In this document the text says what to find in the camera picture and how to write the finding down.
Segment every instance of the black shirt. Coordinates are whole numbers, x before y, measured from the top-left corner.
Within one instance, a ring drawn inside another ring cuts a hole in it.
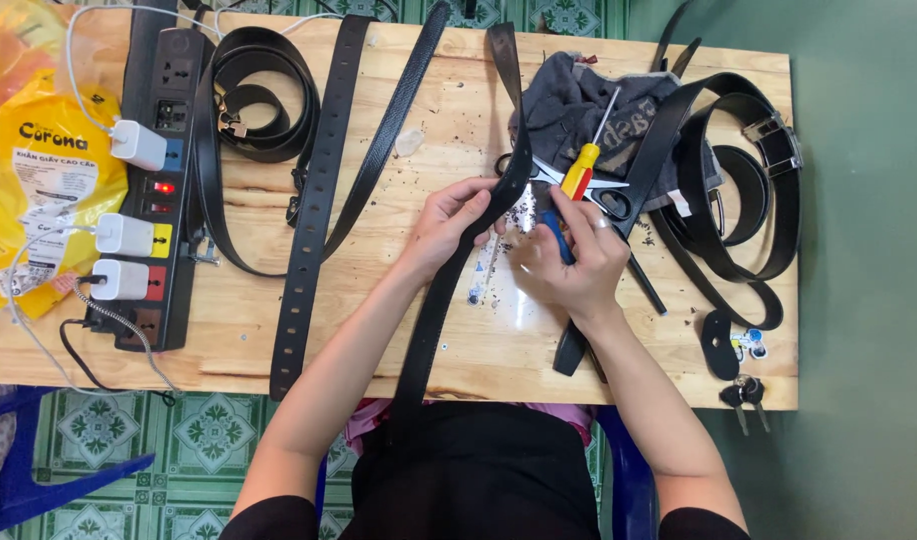
[[[385,424],[362,437],[352,473],[355,517],[340,538],[598,539],[582,437],[541,411],[500,402],[422,409],[409,436],[386,444]],[[313,540],[315,506],[271,497],[228,522],[219,540]],[[669,512],[660,540],[748,540],[698,508]]]

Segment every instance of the pink clothing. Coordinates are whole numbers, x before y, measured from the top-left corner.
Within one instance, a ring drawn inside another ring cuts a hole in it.
[[[378,428],[389,418],[388,408],[392,402],[388,398],[365,398],[358,402],[358,407],[345,423],[344,430],[345,444],[356,456],[362,456],[362,436]],[[437,402],[434,399],[425,399],[422,405],[432,405]],[[587,447],[592,442],[594,405],[571,403],[512,403],[512,405],[542,411],[564,420],[578,431],[583,445]]]

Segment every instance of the wooden table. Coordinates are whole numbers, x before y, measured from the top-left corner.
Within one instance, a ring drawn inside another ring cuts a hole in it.
[[[221,28],[260,25],[280,30],[293,17],[224,13]],[[104,43],[91,62],[102,82],[122,89],[122,73],[129,46],[129,13],[110,9],[92,11],[80,21],[81,34]],[[324,90],[339,21],[315,19],[289,38],[308,61],[318,90]],[[369,142],[392,96],[406,59],[417,39],[418,26],[373,23],[362,53],[352,121],[345,142],[332,220],[359,169]],[[512,103],[502,88],[486,53],[483,30],[447,29],[428,67],[404,128],[420,128],[425,142],[409,157],[388,160],[372,201],[358,218],[341,248],[322,266],[308,338],[306,362],[366,297],[403,246],[404,238],[429,193],[470,176],[491,175],[496,158],[511,150],[507,123]],[[543,59],[556,51],[595,54],[600,73],[616,77],[649,69],[654,43],[585,37],[518,33],[519,61],[527,84]],[[681,47],[670,47],[675,58]],[[84,58],[80,69],[85,67]],[[792,97],[788,55],[701,47],[685,74],[686,82],[720,71],[734,71],[753,81],[791,122]],[[297,91],[274,74],[255,77],[279,92],[292,111],[299,107]],[[711,94],[703,96],[709,99]],[[751,149],[727,116],[717,117],[710,129],[713,143],[731,143]],[[294,194],[293,162],[259,164],[223,149],[225,212],[239,253],[253,266],[284,271],[292,230],[283,215]],[[727,182],[725,212],[728,227],[738,218],[737,194]],[[712,306],[672,259],[644,216],[630,239],[632,250],[668,307],[660,317],[628,273],[616,298],[644,345],[661,363],[693,407],[720,408],[718,392],[726,384],[705,367],[699,346],[699,326]],[[758,267],[767,253],[765,233],[732,250],[740,264]],[[541,292],[522,270],[534,250],[531,240],[513,234],[496,260],[489,290],[478,306],[466,296],[475,264],[473,255],[452,298],[442,330],[428,396],[458,400],[558,402],[604,404],[608,387],[599,383],[588,361],[574,376],[552,369],[565,314],[543,302]],[[733,306],[760,318],[763,309],[751,289],[713,277]],[[785,307],[785,322],[765,333],[768,357],[747,360],[742,372],[761,377],[768,388],[767,410],[798,407],[798,268],[770,282]],[[279,313],[282,280],[249,276],[231,264],[199,265],[195,271],[188,340],[184,349],[157,354],[157,362],[178,387],[186,390],[267,393],[273,339]],[[392,396],[397,375],[420,305],[416,300],[404,317],[368,387],[372,397]],[[33,328],[44,345],[62,362],[75,383],[88,379],[69,358],[58,339],[57,325],[79,318],[84,305],[69,296]],[[108,387],[163,388],[139,353],[115,350],[107,334],[74,329],[70,340],[92,371]],[[57,370],[32,341],[0,313],[0,383],[61,386]]]

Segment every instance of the gray towel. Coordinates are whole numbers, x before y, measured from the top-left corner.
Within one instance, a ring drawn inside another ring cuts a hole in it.
[[[522,94],[532,152],[557,170],[567,171],[582,146],[595,137],[612,92],[619,85],[615,107],[598,140],[600,154],[594,174],[601,180],[627,182],[639,143],[652,125],[658,107],[681,86],[681,81],[669,72],[607,79],[589,65],[575,62],[577,56],[576,53],[550,55]],[[518,129],[516,115],[512,116],[509,127],[513,133]],[[705,171],[705,187],[711,190],[723,183],[723,177],[708,141],[704,151],[705,163],[712,164]],[[679,189],[674,153],[662,166],[642,212],[673,202],[667,193]]]

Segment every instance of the blue screwdriver handle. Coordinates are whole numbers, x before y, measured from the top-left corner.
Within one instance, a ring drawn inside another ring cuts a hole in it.
[[[558,252],[561,254],[562,263],[564,264],[575,264],[576,258],[572,254],[572,250],[569,249],[569,245],[565,242],[565,236],[562,234],[562,229],[559,227],[559,216],[552,210],[545,210],[542,212],[542,223],[546,224],[555,239],[558,240]]]

